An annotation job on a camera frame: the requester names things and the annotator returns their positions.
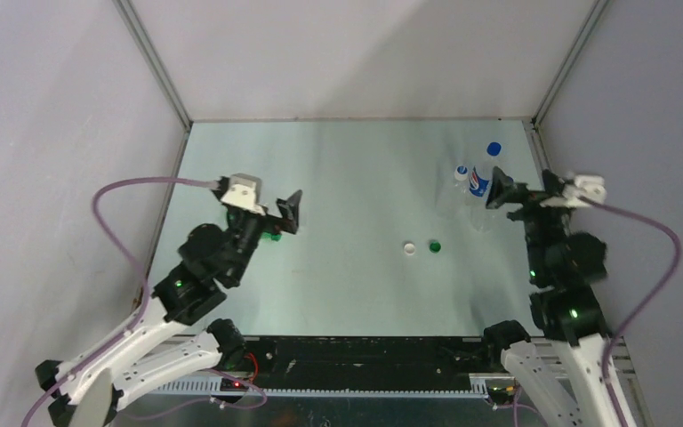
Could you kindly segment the Pepsi label clear bottle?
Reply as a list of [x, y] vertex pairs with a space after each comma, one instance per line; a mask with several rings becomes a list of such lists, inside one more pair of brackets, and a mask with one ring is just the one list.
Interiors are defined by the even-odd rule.
[[501, 153], [497, 157], [491, 157], [486, 153], [486, 147], [482, 149], [476, 162], [470, 169], [468, 200], [472, 204], [478, 199], [485, 197], [489, 192], [492, 169], [499, 163], [498, 157]]

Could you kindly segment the blue cap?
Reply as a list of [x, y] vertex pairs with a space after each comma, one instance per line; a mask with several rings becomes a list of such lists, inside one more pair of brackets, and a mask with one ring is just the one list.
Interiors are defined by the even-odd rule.
[[497, 141], [490, 142], [486, 147], [486, 153], [491, 157], [497, 157], [502, 151], [502, 144]]

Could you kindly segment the green cap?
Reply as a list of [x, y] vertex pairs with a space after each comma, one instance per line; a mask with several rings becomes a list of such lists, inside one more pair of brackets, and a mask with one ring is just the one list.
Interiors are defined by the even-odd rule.
[[431, 241], [429, 242], [429, 250], [430, 250], [431, 253], [437, 254], [437, 253], [439, 253], [439, 252], [441, 251], [441, 249], [442, 249], [442, 245], [441, 245], [441, 243], [440, 243], [439, 241], [437, 241], [437, 240], [431, 240]]

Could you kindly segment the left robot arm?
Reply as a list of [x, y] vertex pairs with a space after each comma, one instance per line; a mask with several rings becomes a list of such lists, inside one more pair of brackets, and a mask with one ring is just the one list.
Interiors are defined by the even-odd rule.
[[194, 326], [239, 286], [265, 234], [294, 234], [299, 229], [302, 192], [278, 199], [278, 215], [227, 205], [227, 228], [196, 226], [178, 253], [181, 262], [154, 286], [152, 294], [105, 343], [72, 360], [47, 359], [36, 369], [52, 402], [55, 426], [67, 426], [102, 371], [108, 371], [110, 402], [102, 417], [109, 424], [125, 407], [160, 385], [198, 370], [235, 370], [245, 359], [245, 339], [233, 321], [218, 318], [179, 347], [158, 354], [158, 344]]

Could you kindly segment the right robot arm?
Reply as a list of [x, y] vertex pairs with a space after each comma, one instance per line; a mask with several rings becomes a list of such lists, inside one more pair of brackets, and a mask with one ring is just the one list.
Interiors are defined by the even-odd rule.
[[614, 337], [592, 290], [607, 277], [607, 246], [568, 229], [575, 209], [605, 202], [605, 181], [598, 175], [564, 179], [544, 170], [542, 183], [541, 190], [529, 189], [496, 166], [485, 207], [519, 206], [507, 217], [524, 226], [529, 282], [539, 289], [529, 296], [532, 318], [571, 387], [558, 380], [516, 321], [485, 330], [481, 358], [490, 370], [511, 374], [549, 426], [634, 426], [614, 368]]

